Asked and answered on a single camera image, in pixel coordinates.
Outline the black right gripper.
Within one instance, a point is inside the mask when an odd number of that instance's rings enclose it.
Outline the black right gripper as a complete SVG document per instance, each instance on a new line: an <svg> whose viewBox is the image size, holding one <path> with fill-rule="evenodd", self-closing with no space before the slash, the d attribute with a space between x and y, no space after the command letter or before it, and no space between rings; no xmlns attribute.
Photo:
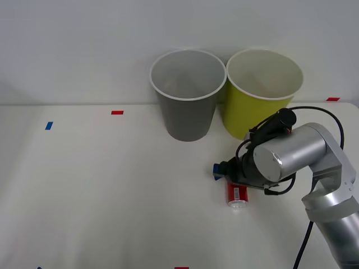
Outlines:
<svg viewBox="0 0 359 269"><path fill-rule="evenodd" d="M215 180L227 178L231 183L238 185L253 185L253 157L243 154L238 160L233 157L227 163L213 165Z"/></svg>

